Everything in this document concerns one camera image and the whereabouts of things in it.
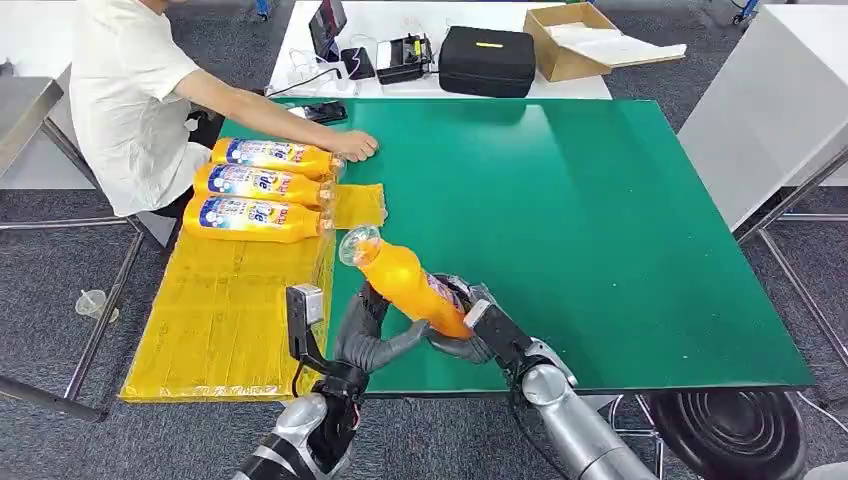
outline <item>detergent bottle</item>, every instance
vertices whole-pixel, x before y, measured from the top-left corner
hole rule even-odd
[[[217,240],[293,243],[333,228],[332,220],[295,203],[197,194],[183,225],[199,237]]]
[[[242,165],[207,163],[194,176],[194,191],[219,195],[327,205],[333,198],[331,182],[319,183],[303,175]]]
[[[241,138],[219,138],[212,149],[212,161],[299,173],[313,180],[339,178],[345,165],[344,160],[312,145]]]
[[[349,231],[339,245],[339,259],[359,268],[374,290],[413,321],[428,320],[449,337],[471,337],[456,294],[424,271],[412,250],[383,240],[377,227],[362,225]]]

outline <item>human hand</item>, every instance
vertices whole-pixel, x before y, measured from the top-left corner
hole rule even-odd
[[[365,132],[351,130],[349,132],[333,132],[333,137],[327,142],[327,148],[337,156],[351,161],[361,162],[374,155],[377,151],[377,140]]]

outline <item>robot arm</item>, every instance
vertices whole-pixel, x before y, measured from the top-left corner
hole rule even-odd
[[[359,427],[359,407],[369,375],[422,338],[425,322],[381,340],[388,302],[367,283],[345,312],[336,339],[335,360],[318,349],[312,326],[324,319],[323,292],[312,285],[286,288],[289,354],[303,366],[324,375],[312,392],[297,397],[277,418],[268,434],[236,472],[233,480],[323,480],[335,477],[349,463],[350,443]]]
[[[539,412],[573,480],[656,480],[601,416],[575,392],[577,380],[541,340],[522,332],[500,307],[478,300],[465,324],[491,349],[510,388]]]

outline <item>white desk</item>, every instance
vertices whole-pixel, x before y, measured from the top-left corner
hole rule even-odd
[[[305,80],[319,72],[315,66],[312,40],[309,35],[309,21],[318,10],[319,1],[298,1],[294,5],[289,26],[271,75],[271,87],[279,90]],[[453,25],[488,28],[493,30],[522,31],[524,15],[528,9],[542,8],[558,3],[512,3],[512,2],[344,2],[347,25],[336,42],[340,49],[365,47],[374,61],[376,41],[392,40],[408,33],[425,33],[430,39],[433,53],[438,55],[442,41],[449,27]],[[340,70],[346,75],[344,65]],[[292,96],[328,96],[328,97],[461,97],[456,93],[445,92],[439,87],[437,75],[425,78],[380,85],[376,78],[356,82],[337,82],[318,79],[303,87],[287,92]],[[536,72],[536,80],[530,88],[528,97],[554,98],[592,98],[609,100],[612,98],[604,80],[600,76],[550,83]]]
[[[17,76],[56,79],[65,95],[50,112],[50,119],[77,144],[67,95],[76,2],[11,0],[3,1],[0,9],[0,63],[8,58]],[[27,188],[93,187],[53,142],[38,133],[0,179],[0,189]]]
[[[846,25],[844,5],[764,5],[680,129],[729,228],[848,145]]]

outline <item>white paper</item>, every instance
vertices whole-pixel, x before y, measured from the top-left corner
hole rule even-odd
[[[558,45],[609,66],[682,57],[686,45],[658,47],[612,28],[589,28],[583,22],[545,27]]]
[[[621,36],[621,32],[614,28],[589,28],[583,22],[566,23],[546,28],[557,44],[564,47]]]
[[[684,44],[658,47],[626,35],[616,39],[581,43],[569,48],[596,62],[610,66],[682,57],[686,53]]]

